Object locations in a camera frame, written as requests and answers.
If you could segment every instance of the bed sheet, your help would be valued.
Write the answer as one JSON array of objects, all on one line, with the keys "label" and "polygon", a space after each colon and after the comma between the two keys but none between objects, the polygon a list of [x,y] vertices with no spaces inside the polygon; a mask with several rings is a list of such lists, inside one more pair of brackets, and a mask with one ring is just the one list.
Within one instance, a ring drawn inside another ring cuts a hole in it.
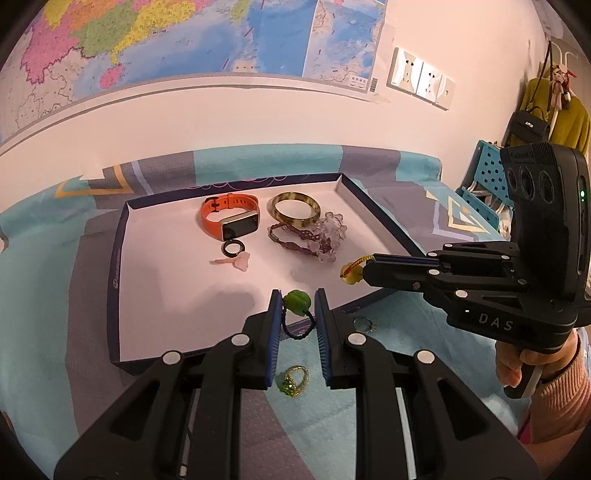
[{"label": "bed sheet", "polygon": [[[106,283],[124,203],[211,184],[242,190],[259,179],[340,171],[424,252],[445,242],[502,239],[440,181],[438,159],[343,145],[250,145],[148,158],[70,179],[0,213],[0,410],[49,476],[59,457],[133,382],[109,361]],[[430,348],[515,429],[523,402],[503,398],[493,342],[451,329],[418,294],[395,293],[364,314],[387,348]],[[312,381],[298,399],[275,387],[243,399],[243,478],[353,478],[352,392],[322,383],[314,336],[283,341],[279,369],[304,364]]]}]

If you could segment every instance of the silver ring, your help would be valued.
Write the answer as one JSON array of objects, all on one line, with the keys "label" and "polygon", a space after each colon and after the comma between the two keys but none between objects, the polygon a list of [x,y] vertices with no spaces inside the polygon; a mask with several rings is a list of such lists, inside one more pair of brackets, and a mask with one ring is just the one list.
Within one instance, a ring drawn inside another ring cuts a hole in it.
[{"label": "silver ring", "polygon": [[369,333],[374,332],[376,328],[378,328],[378,324],[372,322],[367,317],[362,315],[357,316],[353,319],[353,326],[355,330],[359,333]]}]

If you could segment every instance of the power socket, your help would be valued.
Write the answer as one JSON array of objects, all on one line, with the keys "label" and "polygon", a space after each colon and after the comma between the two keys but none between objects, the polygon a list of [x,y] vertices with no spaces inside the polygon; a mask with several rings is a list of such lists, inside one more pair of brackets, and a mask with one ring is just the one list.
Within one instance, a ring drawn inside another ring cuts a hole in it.
[{"label": "power socket", "polygon": [[431,103],[437,100],[437,94],[441,88],[443,74],[433,65],[423,64],[421,76],[418,81],[417,95]]},{"label": "power socket", "polygon": [[412,53],[401,47],[396,47],[388,86],[408,93],[417,93],[423,63]]},{"label": "power socket", "polygon": [[437,94],[437,98],[435,100],[435,105],[443,108],[444,110],[449,110],[452,106],[452,100],[455,93],[455,82],[451,78],[444,76],[443,80],[441,81],[439,93]]}]

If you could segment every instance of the white wall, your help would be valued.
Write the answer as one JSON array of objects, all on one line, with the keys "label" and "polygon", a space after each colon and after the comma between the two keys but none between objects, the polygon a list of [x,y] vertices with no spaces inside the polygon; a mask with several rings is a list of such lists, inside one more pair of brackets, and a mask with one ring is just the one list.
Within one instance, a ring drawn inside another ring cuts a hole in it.
[{"label": "white wall", "polygon": [[[0,211],[66,178],[106,166],[259,143],[349,144],[425,153],[442,160],[443,181],[456,187],[476,142],[502,139],[521,82],[535,76],[545,53],[540,20],[531,0],[389,3],[389,27],[374,72],[380,78],[378,93],[389,102],[212,87],[113,103],[30,136],[41,124],[34,125],[18,137],[26,140],[0,155]],[[384,87],[393,33],[396,45],[456,81],[450,111]]]}]

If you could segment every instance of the screw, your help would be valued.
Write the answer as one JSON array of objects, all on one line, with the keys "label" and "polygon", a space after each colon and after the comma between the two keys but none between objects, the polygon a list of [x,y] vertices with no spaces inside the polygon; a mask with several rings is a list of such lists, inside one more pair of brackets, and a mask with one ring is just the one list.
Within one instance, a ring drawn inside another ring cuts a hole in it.
[{"label": "screw", "polygon": [[432,364],[435,361],[435,355],[429,350],[421,350],[417,353],[417,359],[422,364]]},{"label": "screw", "polygon": [[348,340],[351,345],[363,345],[367,338],[363,333],[351,333],[348,336]]},{"label": "screw", "polygon": [[234,335],[232,337],[232,344],[236,346],[248,345],[248,342],[250,341],[250,337],[248,335],[245,335],[244,333],[238,333],[237,335]]},{"label": "screw", "polygon": [[174,365],[181,361],[181,354],[175,351],[166,352],[162,356],[162,361],[167,365]]}]

